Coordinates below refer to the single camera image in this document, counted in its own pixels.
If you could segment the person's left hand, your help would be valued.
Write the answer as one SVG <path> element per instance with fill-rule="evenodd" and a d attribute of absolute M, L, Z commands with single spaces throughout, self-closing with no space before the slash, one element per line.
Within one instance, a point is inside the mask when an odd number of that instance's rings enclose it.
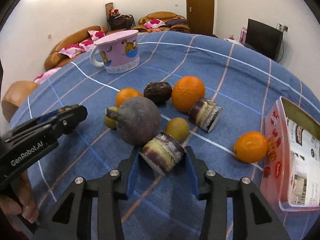
<path fill-rule="evenodd" d="M 18 231 L 19 229 L 9 216 L 16 216 L 21 214 L 30 223 L 34 223 L 39 216 L 39 210 L 33 198 L 28 171 L 24 171 L 23 173 L 21 173 L 20 180 L 21 182 L 20 187 L 17 191 L 17 197 L 21 205 L 8 196 L 1 196 L 1 209 L 11 226 L 16 231 Z"/>

